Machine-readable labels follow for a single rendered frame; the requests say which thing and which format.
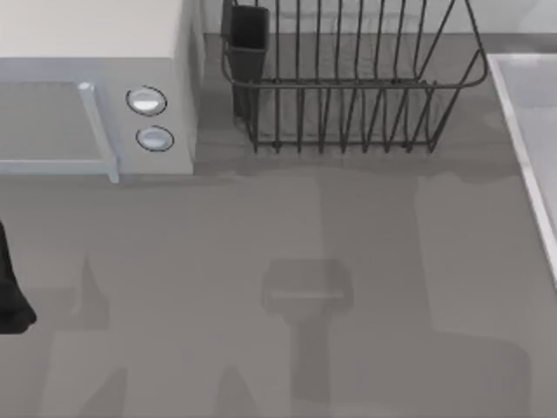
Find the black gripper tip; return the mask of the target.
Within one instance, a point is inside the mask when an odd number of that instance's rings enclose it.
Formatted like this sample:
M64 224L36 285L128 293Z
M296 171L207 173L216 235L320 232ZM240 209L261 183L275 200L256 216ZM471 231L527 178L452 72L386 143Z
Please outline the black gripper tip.
M0 335L24 334L36 322L36 311L18 285L0 220Z

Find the pale microwave oven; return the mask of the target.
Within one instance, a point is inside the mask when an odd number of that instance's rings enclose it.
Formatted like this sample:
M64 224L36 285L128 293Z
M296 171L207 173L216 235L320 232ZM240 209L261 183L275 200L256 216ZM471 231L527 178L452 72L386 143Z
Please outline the pale microwave oven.
M0 56L96 59L120 178L192 173L205 61L199 0L0 0ZM164 93L163 113L128 107L126 92L144 85ZM167 152L137 143L152 125L173 134Z

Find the large round microwave knob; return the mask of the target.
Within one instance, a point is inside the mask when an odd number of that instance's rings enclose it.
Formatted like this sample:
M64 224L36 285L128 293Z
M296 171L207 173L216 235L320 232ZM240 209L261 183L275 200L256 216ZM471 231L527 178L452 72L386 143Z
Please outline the large round microwave knob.
M167 98L161 90L146 85L128 90L125 101L132 111L146 117L163 113L168 105Z

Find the microwave oven door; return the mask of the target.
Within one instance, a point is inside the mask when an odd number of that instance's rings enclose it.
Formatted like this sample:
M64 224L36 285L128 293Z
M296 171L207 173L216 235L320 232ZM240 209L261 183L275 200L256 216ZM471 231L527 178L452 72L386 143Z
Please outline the microwave oven door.
M0 176L105 175L120 180L99 62L0 56Z

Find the small round microwave knob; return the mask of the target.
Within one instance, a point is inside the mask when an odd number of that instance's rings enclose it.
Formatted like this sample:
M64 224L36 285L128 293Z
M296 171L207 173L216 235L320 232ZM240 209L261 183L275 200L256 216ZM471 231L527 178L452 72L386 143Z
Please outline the small round microwave knob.
M138 130L135 138L137 143L148 152L167 152L175 143L173 134L158 125Z

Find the black cutlery holder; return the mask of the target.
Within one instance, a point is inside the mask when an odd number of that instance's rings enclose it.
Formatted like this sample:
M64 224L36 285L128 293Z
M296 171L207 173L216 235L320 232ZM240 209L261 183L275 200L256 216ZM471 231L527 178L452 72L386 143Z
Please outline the black cutlery holder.
M270 12L258 5L242 5L236 0L223 0L221 36L224 61L230 70L233 112L244 121L251 116L251 96L264 73L268 51Z

